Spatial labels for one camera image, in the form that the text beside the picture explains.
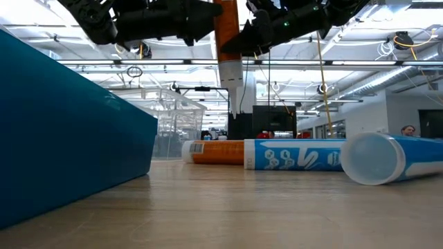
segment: table surface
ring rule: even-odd
[[[137,178],[0,231],[0,248],[441,248],[443,177],[154,162]]]

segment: teal box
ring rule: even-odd
[[[0,30],[0,228],[150,170],[157,119]]]

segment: blue tube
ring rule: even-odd
[[[443,141],[360,133],[341,148],[345,173],[363,185],[382,185],[443,172]]]
[[[244,168],[255,170],[343,171],[344,139],[269,139],[244,141]]]

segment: orange tube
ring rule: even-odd
[[[222,53],[220,48],[239,34],[238,9],[236,0],[214,0],[223,7],[223,14],[215,17],[215,41],[219,62],[241,60],[240,53]]]
[[[186,141],[181,156],[186,163],[243,165],[244,141]]]

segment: wooden table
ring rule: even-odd
[[[0,231],[0,248],[441,248],[443,177],[357,185],[344,173],[153,163],[135,179]]]

